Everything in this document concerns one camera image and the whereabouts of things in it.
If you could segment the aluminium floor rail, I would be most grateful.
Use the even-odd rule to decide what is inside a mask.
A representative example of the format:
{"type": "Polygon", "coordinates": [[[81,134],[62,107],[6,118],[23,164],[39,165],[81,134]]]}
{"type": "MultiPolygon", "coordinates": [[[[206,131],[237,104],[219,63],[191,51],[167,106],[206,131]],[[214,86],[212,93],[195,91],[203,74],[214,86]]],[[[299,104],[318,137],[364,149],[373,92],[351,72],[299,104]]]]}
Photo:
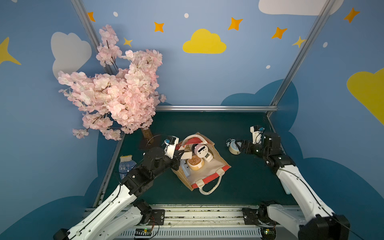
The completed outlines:
{"type": "Polygon", "coordinates": [[[113,175],[113,172],[114,172],[114,167],[115,167],[115,164],[117,162],[119,152],[120,152],[121,147],[123,145],[124,138],[125,138],[125,134],[122,133],[122,139],[116,143],[116,147],[114,149],[113,155],[112,155],[110,163],[108,165],[106,174],[103,178],[103,181],[100,185],[99,191],[96,195],[95,201],[93,203],[93,208],[98,207],[104,200],[111,176],[113,175]]]}
{"type": "MultiPolygon", "coordinates": [[[[269,124],[270,124],[270,127],[272,128],[273,132],[277,134],[277,131],[272,123],[272,121],[270,120],[270,118],[267,116],[267,120],[269,121],[269,124]]],[[[284,150],[284,147],[282,145],[282,142],[280,143],[280,147],[282,149],[282,151],[284,152],[284,154],[286,153],[285,150],[284,150]]]]}

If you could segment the light blue brush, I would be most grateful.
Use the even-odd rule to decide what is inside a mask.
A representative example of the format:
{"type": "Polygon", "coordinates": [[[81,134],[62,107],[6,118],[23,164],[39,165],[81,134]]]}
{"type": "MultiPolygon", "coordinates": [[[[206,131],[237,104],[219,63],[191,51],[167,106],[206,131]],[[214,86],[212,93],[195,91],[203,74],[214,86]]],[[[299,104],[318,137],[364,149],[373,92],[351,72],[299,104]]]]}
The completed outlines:
{"type": "Polygon", "coordinates": [[[281,181],[281,184],[282,184],[282,187],[283,187],[285,193],[286,193],[287,195],[290,195],[290,194],[291,194],[291,191],[290,191],[289,188],[285,185],[285,183],[284,183],[283,181],[281,181]]]}

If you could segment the right small circuit board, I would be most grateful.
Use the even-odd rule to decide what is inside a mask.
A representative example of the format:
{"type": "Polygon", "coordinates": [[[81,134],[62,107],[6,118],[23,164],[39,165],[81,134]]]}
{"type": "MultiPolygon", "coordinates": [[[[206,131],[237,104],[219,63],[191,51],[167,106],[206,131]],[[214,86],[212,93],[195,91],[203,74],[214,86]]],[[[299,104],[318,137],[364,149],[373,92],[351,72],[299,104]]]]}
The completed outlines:
{"type": "Polygon", "coordinates": [[[261,229],[261,240],[275,240],[276,230],[270,228],[261,229]]]}

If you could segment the aluminium left corner post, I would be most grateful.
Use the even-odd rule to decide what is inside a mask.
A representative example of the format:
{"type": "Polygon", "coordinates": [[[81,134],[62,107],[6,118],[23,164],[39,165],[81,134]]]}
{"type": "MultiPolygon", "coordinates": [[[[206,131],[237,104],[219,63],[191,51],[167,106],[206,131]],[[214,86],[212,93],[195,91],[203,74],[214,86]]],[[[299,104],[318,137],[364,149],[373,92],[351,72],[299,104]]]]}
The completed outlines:
{"type": "Polygon", "coordinates": [[[86,7],[82,0],[71,0],[71,3],[86,31],[88,38],[90,39],[91,45],[95,50],[96,54],[99,53],[98,46],[100,45],[100,40],[98,38],[98,34],[93,27],[92,21],[88,15],[86,7]]]}

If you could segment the aluminium corner post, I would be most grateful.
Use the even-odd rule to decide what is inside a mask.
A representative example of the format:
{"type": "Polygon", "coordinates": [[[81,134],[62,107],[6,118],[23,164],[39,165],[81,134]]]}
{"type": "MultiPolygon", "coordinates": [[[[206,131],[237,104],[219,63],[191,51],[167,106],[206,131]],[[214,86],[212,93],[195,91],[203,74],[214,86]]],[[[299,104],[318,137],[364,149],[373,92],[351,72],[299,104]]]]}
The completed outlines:
{"type": "Polygon", "coordinates": [[[301,46],[293,64],[291,65],[286,77],[283,79],[281,85],[279,86],[275,96],[273,97],[270,108],[273,109],[266,112],[267,118],[269,119],[273,112],[276,112],[278,110],[278,104],[280,100],[282,99],[283,95],[285,94],[286,90],[288,89],[290,83],[292,82],[294,76],[298,72],[300,66],[304,62],[308,52],[310,51],[313,43],[317,39],[318,35],[320,34],[321,30],[323,29],[325,23],[327,22],[329,16],[331,15],[331,11],[333,6],[336,4],[336,0],[327,0],[325,1],[325,4],[323,8],[321,9],[318,17],[316,18],[312,28],[310,29],[307,39],[305,40],[304,44],[301,46]]]}
{"type": "Polygon", "coordinates": [[[98,38],[98,34],[93,27],[92,21],[88,15],[86,7],[82,0],[71,0],[71,3],[86,31],[88,38],[90,39],[91,45],[95,50],[96,54],[99,53],[98,46],[100,45],[100,40],[98,38]]]}

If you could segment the white rectangular digital clock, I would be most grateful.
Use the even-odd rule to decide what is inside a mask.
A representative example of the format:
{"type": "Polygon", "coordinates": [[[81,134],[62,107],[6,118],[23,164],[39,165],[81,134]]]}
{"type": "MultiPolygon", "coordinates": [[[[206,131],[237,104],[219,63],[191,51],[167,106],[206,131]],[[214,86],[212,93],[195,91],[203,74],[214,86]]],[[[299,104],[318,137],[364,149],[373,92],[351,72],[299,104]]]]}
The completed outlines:
{"type": "Polygon", "coordinates": [[[210,152],[209,148],[205,144],[194,144],[192,146],[193,153],[200,159],[205,160],[206,162],[210,162],[214,156],[210,152]]]}

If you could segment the left small circuit board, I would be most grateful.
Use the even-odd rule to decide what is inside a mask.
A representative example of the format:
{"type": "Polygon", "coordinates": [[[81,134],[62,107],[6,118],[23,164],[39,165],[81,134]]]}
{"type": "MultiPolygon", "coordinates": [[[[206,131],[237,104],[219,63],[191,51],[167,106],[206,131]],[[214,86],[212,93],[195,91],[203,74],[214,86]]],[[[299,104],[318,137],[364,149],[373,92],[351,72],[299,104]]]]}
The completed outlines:
{"type": "Polygon", "coordinates": [[[149,228],[144,228],[144,229],[137,228],[135,229],[135,232],[134,232],[135,238],[150,238],[152,237],[152,235],[153,235],[153,231],[150,230],[149,228]]]}

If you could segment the aluminium right corner post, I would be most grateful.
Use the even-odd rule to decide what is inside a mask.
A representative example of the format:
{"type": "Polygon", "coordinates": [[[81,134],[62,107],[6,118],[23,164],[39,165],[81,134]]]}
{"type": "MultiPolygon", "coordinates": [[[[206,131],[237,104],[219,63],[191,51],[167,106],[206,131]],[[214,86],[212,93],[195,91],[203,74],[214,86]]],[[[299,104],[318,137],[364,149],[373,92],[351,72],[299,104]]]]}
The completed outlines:
{"type": "Polygon", "coordinates": [[[327,0],[325,1],[325,4],[323,8],[321,9],[318,17],[316,18],[312,28],[310,29],[307,39],[305,40],[304,44],[301,46],[293,64],[291,65],[286,77],[283,79],[281,85],[279,86],[275,96],[273,97],[270,108],[273,109],[266,112],[267,118],[269,119],[273,112],[276,112],[278,110],[278,104],[280,100],[282,99],[283,95],[285,94],[286,90],[288,89],[290,83],[292,82],[294,76],[298,72],[300,66],[304,62],[308,52],[310,51],[313,43],[317,39],[318,35],[320,34],[321,30],[323,29],[325,23],[327,22],[329,16],[331,15],[331,11],[333,6],[336,4],[336,0],[327,0]]]}

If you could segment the beige red canvas tote bag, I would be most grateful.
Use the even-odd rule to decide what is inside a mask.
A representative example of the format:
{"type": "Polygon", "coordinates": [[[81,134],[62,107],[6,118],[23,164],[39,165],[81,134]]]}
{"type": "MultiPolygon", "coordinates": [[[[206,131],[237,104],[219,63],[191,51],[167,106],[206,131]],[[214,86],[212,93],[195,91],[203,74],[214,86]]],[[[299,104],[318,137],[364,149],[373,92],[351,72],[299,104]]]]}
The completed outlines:
{"type": "Polygon", "coordinates": [[[181,167],[173,172],[188,189],[198,189],[202,195],[208,196],[219,187],[224,174],[231,166],[220,156],[215,143],[200,133],[187,136],[177,144],[176,150],[185,150],[182,160],[187,161],[195,155],[192,151],[194,144],[207,145],[214,158],[210,162],[204,160],[205,165],[198,171],[190,169],[191,175],[188,178],[181,167]]]}

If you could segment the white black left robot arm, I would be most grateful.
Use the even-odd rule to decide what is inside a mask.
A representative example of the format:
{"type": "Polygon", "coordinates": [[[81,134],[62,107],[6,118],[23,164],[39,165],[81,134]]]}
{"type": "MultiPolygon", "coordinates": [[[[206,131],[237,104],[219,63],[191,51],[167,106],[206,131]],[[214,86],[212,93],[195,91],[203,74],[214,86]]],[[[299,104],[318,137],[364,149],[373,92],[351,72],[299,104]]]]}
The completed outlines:
{"type": "Polygon", "coordinates": [[[140,222],[147,222],[151,207],[143,200],[144,192],[153,186],[154,180],[168,169],[178,170],[181,160],[192,158],[192,152],[167,151],[159,147],[144,154],[143,161],[128,172],[114,192],[84,220],[69,230],[60,229],[55,240],[112,240],[125,229],[140,222]]]}

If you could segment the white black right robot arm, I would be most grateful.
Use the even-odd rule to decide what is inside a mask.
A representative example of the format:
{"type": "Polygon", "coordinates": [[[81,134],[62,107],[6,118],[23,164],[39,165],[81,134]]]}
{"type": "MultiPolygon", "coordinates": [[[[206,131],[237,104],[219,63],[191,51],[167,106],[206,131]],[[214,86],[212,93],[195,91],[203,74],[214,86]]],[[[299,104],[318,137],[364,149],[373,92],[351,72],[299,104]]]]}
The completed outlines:
{"type": "Polygon", "coordinates": [[[280,204],[268,202],[259,208],[263,223],[278,223],[299,240],[347,240],[350,222],[337,215],[310,187],[296,163],[285,154],[281,137],[276,133],[252,133],[252,141],[236,141],[239,151],[263,159],[284,184],[300,207],[303,216],[280,204]]]}

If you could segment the white round alarm clock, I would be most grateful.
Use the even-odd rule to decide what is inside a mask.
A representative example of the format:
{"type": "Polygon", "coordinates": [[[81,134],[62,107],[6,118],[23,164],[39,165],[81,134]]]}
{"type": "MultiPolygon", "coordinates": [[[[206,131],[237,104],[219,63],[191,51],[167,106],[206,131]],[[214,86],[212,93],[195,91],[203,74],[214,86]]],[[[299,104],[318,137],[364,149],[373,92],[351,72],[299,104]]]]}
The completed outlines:
{"type": "Polygon", "coordinates": [[[242,143],[240,141],[237,141],[235,139],[228,139],[226,141],[226,145],[233,155],[239,155],[241,153],[241,145],[242,143]]]}

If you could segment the metal base rail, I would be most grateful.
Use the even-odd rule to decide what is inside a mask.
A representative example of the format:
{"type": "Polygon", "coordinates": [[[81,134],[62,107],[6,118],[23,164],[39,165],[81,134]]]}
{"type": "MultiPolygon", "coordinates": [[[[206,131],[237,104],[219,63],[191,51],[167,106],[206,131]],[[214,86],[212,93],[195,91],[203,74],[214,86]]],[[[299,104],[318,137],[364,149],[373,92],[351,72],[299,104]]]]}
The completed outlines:
{"type": "Polygon", "coordinates": [[[261,229],[276,230],[277,240],[294,240],[295,236],[281,225],[246,224],[245,205],[152,205],[156,224],[148,224],[153,235],[135,238],[135,229],[125,227],[116,240],[260,240],[261,229]]]}

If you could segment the light blue square alarm clock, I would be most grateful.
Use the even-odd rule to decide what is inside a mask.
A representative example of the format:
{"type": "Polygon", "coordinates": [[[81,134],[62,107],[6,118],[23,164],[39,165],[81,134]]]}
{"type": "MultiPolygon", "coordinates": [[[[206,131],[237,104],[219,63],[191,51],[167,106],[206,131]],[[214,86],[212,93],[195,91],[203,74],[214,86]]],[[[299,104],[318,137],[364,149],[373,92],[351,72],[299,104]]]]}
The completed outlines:
{"type": "Polygon", "coordinates": [[[187,164],[187,161],[181,160],[180,167],[182,168],[184,175],[188,178],[191,175],[191,170],[187,164]]]}

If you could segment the aluminium back frame rail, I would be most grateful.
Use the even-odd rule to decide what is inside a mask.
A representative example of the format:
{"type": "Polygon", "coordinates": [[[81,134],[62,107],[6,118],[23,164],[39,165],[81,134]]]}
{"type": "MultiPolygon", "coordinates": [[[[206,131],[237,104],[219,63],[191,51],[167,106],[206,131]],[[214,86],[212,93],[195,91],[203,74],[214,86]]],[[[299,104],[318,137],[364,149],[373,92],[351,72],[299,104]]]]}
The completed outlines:
{"type": "Polygon", "coordinates": [[[276,112],[276,106],[157,106],[158,112],[276,112]]]}

